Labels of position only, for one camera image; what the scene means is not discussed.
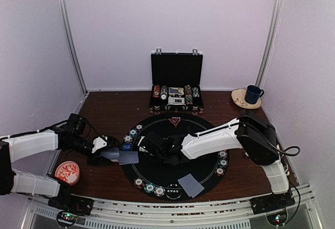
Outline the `blue card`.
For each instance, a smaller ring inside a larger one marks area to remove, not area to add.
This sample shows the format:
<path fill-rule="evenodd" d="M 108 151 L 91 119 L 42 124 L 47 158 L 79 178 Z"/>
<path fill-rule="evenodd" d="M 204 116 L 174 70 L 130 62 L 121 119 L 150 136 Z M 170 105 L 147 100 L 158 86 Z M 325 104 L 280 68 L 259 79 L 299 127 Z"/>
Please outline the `blue card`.
<path fill-rule="evenodd" d="M 127 164 L 137 164 L 139 163 L 139 157 L 137 151 L 121 151 L 119 152 L 118 157 L 119 165 L 127 165 Z"/>
<path fill-rule="evenodd" d="M 191 198 L 196 197 L 199 195 L 203 190 L 205 189 L 204 186 L 202 186 L 198 181 L 188 181 L 185 184 L 184 190 L 187 193 L 187 195 Z"/>
<path fill-rule="evenodd" d="M 188 174 L 180 179 L 178 179 L 178 183 L 182 186 L 182 188 L 185 187 L 185 184 L 188 182 L 188 181 L 194 181 L 196 180 L 191 174 Z"/>

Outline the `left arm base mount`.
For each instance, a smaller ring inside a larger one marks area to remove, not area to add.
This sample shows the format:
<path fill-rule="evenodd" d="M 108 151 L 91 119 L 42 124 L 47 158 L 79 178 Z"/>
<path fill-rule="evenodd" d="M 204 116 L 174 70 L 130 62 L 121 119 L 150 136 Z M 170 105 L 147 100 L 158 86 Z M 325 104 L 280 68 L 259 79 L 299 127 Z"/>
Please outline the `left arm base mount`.
<path fill-rule="evenodd" d="M 70 196 L 68 201 L 59 198 L 48 198 L 48 206 L 59 209 L 56 222 L 63 228 L 69 228 L 79 222 L 84 216 L 89 216 L 94 201 L 89 198 Z"/>

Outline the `blue small blind button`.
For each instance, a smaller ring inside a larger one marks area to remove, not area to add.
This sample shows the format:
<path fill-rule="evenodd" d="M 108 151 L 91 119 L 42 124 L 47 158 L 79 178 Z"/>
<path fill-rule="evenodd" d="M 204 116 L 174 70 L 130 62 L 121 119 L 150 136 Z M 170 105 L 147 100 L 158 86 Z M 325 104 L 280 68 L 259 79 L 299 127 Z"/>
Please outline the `blue small blind button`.
<path fill-rule="evenodd" d="M 132 151 L 132 144 L 131 144 L 131 143 L 124 143 L 124 144 L 121 146 L 121 149 L 122 149 L 122 151 L 124 151 L 124 152 Z"/>

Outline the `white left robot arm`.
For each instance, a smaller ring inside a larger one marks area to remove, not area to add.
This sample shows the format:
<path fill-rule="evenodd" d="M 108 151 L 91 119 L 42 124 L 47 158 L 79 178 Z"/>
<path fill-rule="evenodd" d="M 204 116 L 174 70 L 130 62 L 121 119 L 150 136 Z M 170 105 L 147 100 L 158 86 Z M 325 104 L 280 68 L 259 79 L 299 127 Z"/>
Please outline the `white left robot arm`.
<path fill-rule="evenodd" d="M 12 168 L 12 163 L 47 151 L 74 151 L 87 157 L 89 165 L 117 161 L 120 142 L 101 135 L 85 118 L 70 114 L 56 124 L 41 130 L 1 137 L 1 195 L 23 193 L 54 198 L 64 210 L 75 206 L 70 184 L 64 180 L 38 176 Z"/>

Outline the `clear round dealer button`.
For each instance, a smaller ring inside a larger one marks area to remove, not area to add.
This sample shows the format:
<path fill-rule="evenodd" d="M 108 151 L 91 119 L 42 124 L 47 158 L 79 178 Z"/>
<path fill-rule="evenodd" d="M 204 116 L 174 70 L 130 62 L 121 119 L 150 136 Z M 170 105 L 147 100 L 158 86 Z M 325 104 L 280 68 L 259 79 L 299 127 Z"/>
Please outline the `clear round dealer button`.
<path fill-rule="evenodd" d="M 176 183 L 169 184 L 166 188 L 165 195 L 171 200 L 179 199 L 182 195 L 182 188 L 179 184 Z"/>

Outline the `green chips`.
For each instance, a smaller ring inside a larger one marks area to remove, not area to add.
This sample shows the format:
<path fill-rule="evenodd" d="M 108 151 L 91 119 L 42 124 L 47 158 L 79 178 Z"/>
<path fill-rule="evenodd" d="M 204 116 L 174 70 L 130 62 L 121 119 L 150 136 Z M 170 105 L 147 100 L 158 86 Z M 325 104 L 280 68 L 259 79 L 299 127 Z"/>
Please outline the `green chips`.
<path fill-rule="evenodd" d="M 228 166 L 228 161 L 226 159 L 221 159 L 219 161 L 219 166 L 223 167 L 223 168 L 227 167 Z"/>
<path fill-rule="evenodd" d="M 129 135 L 130 135 L 132 138 L 136 137 L 137 134 L 138 134 L 138 130 L 137 130 L 137 129 L 131 129 L 131 130 L 129 131 Z"/>
<path fill-rule="evenodd" d="M 143 189 L 146 193 L 155 193 L 156 188 L 154 184 L 146 184 Z"/>

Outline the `red triangle all-in marker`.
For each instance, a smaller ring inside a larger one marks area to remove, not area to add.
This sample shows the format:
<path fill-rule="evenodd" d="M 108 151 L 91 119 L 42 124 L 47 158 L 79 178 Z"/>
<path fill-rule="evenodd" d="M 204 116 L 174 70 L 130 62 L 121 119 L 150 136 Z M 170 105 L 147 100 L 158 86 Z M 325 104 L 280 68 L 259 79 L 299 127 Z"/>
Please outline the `red triangle all-in marker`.
<path fill-rule="evenodd" d="M 172 118 L 169 118 L 168 120 L 171 124 L 173 124 L 175 127 L 177 127 L 178 124 L 181 121 L 181 118 L 180 117 L 172 117 Z"/>

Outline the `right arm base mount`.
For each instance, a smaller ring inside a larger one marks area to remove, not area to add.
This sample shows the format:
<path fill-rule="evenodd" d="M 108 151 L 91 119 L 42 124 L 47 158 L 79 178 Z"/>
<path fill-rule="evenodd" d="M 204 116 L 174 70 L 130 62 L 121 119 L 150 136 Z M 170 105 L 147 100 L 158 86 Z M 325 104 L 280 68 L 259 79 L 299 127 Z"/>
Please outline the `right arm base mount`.
<path fill-rule="evenodd" d="M 273 226 L 286 225 L 296 214 L 289 218 L 287 208 L 295 204 L 295 199 L 290 194 L 270 194 L 251 199 L 253 214 L 266 214 L 267 221 Z"/>

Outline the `white blue chips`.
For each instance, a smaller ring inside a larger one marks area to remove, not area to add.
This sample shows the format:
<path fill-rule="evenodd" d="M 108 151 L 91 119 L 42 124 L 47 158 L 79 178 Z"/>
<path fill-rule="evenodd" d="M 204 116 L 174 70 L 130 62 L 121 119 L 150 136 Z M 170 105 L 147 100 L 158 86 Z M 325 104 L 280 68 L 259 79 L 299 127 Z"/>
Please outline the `white blue chips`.
<path fill-rule="evenodd" d="M 133 141 L 133 137 L 131 135 L 126 135 L 124 137 L 124 142 L 125 143 L 132 143 L 132 141 Z"/>
<path fill-rule="evenodd" d="M 228 156 L 228 153 L 226 151 L 220 151 L 218 153 L 219 157 L 223 158 L 223 159 L 226 159 L 227 156 Z"/>
<path fill-rule="evenodd" d="M 157 197 L 162 197 L 162 196 L 165 195 L 165 189 L 163 187 L 156 187 L 155 190 L 154 190 L 154 194 Z"/>

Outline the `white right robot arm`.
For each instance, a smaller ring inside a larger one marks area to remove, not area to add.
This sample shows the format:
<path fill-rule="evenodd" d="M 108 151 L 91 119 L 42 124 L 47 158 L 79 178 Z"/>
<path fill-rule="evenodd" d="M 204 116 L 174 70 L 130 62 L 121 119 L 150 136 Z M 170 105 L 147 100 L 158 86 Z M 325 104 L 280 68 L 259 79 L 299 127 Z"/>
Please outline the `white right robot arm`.
<path fill-rule="evenodd" d="M 175 138 L 163 138 L 148 132 L 138 144 L 163 163 L 178 165 L 201 156 L 242 148 L 249 158 L 260 165 L 271 185 L 268 203 L 279 209 L 288 201 L 289 181 L 282 163 L 285 153 L 276 144 L 275 128 L 251 110 L 243 110 L 231 121 L 202 132 L 189 132 Z"/>

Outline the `blue playing card deck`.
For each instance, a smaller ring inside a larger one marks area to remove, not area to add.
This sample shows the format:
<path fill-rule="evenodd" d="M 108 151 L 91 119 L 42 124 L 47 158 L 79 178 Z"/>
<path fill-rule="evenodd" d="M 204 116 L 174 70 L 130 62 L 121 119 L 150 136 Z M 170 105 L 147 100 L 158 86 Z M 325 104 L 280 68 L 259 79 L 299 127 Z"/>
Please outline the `blue playing card deck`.
<path fill-rule="evenodd" d="M 118 162 L 120 157 L 120 151 L 117 147 L 108 148 L 106 150 L 102 150 L 100 156 L 112 162 Z"/>

